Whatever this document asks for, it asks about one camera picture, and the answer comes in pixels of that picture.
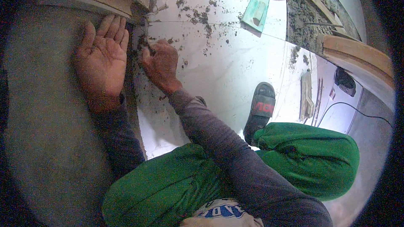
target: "black cable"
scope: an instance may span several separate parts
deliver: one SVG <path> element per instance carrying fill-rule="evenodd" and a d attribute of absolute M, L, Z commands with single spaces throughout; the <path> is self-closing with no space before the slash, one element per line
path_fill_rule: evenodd
<path fill-rule="evenodd" d="M 343 104 L 346 104 L 346 105 L 351 106 L 352 108 L 356 109 L 355 107 L 353 107 L 353 106 L 350 105 L 349 103 L 344 103 L 344 102 L 338 102 L 338 103 L 343 103 Z M 320 122 L 318 123 L 317 127 L 320 126 L 321 121 L 323 120 L 323 118 L 324 118 L 324 116 L 326 115 L 327 111 L 328 111 L 331 107 L 333 107 L 334 105 L 336 105 L 336 104 L 338 104 L 338 103 L 333 103 L 333 104 L 330 105 L 330 107 L 328 107 L 328 109 L 326 110 L 326 112 L 324 112 L 323 116 L 321 117 Z M 368 116 L 368 115 L 363 114 L 362 112 L 360 112 L 358 109 L 356 109 L 356 111 L 359 112 L 359 113 L 361 113 L 363 116 L 368 117 L 368 118 L 383 119 L 384 121 L 386 121 L 386 122 L 389 124 L 389 126 L 390 126 L 391 128 L 393 128 L 393 126 L 390 124 L 390 122 L 387 121 L 387 119 L 385 119 L 385 118 L 377 117 L 377 116 Z"/>

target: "gray long sleeve shirt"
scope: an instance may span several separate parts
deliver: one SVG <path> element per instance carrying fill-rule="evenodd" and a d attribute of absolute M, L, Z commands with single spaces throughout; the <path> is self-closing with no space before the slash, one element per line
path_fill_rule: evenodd
<path fill-rule="evenodd" d="M 319 200 L 302 193 L 266 165 L 245 141 L 198 99 L 181 88 L 171 94 L 169 100 L 188 136 L 200 144 L 228 175 L 235 199 L 248 214 L 262 219 L 265 226 L 332 226 L 330 215 Z M 125 159 L 134 163 L 127 168 L 121 166 L 121 170 L 125 170 L 116 171 L 119 173 L 117 178 L 139 164 L 133 152 L 126 153 L 128 146 L 138 145 L 138 141 L 130 129 L 125 105 L 122 98 L 118 110 L 95 115 L 97 127 L 104 132 L 112 165 L 114 161 Z M 140 155 L 140 148 L 137 146 L 136 149 Z"/>

